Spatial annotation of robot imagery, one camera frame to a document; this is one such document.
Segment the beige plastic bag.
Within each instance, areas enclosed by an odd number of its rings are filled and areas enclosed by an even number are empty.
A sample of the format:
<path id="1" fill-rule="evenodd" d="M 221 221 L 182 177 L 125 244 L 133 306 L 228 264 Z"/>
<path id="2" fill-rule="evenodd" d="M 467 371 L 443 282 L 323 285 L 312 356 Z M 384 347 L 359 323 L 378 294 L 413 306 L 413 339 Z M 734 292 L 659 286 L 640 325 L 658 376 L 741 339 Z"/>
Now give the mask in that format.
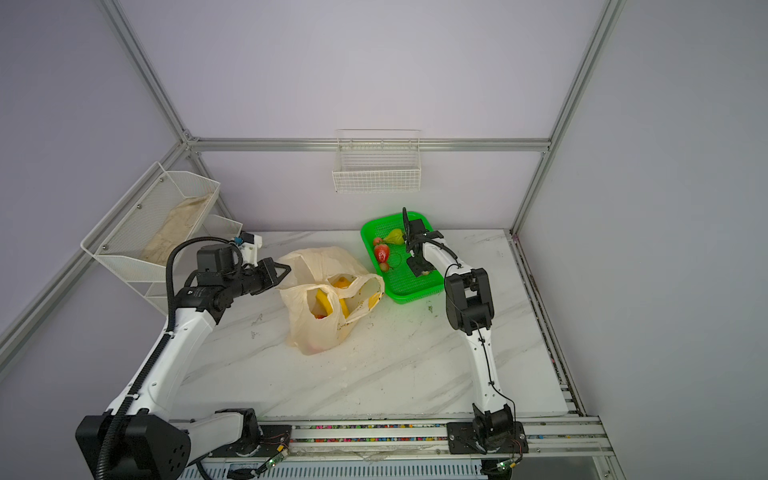
<path id="1" fill-rule="evenodd" d="M 307 356 L 339 346 L 385 294 L 383 278 L 337 246 L 296 250 L 279 262 L 291 268 L 279 286 L 288 344 Z"/>

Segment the yellow fake banana bunch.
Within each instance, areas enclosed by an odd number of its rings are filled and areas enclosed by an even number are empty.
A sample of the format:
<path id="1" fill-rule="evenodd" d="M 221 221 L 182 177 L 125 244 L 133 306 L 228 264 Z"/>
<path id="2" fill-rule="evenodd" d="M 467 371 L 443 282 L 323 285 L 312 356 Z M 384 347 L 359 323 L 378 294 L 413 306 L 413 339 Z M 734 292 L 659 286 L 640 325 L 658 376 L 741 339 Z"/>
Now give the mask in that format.
<path id="1" fill-rule="evenodd" d="M 366 311 L 372 310 L 383 296 L 379 289 L 379 283 L 376 280 L 366 281 L 360 285 L 360 288 L 352 292 L 352 286 L 356 280 L 353 276 L 337 276 L 331 279 L 331 286 L 340 290 L 342 293 L 351 293 L 349 297 L 340 297 L 339 305 L 345 319 L 358 308 L 364 308 Z M 317 289 L 314 297 L 308 297 L 311 302 L 310 309 L 316 319 L 323 319 L 334 312 L 334 307 L 328 294 Z"/>

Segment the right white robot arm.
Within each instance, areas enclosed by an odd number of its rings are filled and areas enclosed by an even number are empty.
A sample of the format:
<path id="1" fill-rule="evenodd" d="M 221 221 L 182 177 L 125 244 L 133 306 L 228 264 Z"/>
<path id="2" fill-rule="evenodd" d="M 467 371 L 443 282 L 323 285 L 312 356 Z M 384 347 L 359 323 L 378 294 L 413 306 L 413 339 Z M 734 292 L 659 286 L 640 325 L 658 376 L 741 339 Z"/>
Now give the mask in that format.
<path id="1" fill-rule="evenodd" d="M 518 421 L 514 401 L 502 392 L 492 350 L 495 316 L 490 277 L 483 268 L 466 263 L 429 229 L 422 219 L 402 210 L 406 263 L 415 276 L 438 272 L 443 278 L 446 318 L 466 342 L 473 374 L 472 436 L 469 446 L 483 454 L 508 447 L 527 452 L 526 434 Z"/>

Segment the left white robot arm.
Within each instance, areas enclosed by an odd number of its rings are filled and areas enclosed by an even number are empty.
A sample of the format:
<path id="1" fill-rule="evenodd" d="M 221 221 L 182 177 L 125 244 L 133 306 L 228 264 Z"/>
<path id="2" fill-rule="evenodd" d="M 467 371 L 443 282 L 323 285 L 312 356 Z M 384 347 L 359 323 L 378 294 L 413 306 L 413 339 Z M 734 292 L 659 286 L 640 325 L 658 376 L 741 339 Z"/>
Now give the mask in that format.
<path id="1" fill-rule="evenodd" d="M 171 410 L 191 362 L 235 299 L 262 294 L 290 273 L 258 258 L 258 235 L 203 236 L 176 246 L 165 266 L 166 326 L 134 377 L 104 413 L 83 418 L 75 438 L 96 479 L 177 479 L 226 449 L 254 455 L 264 434 L 251 408 L 176 420 Z"/>

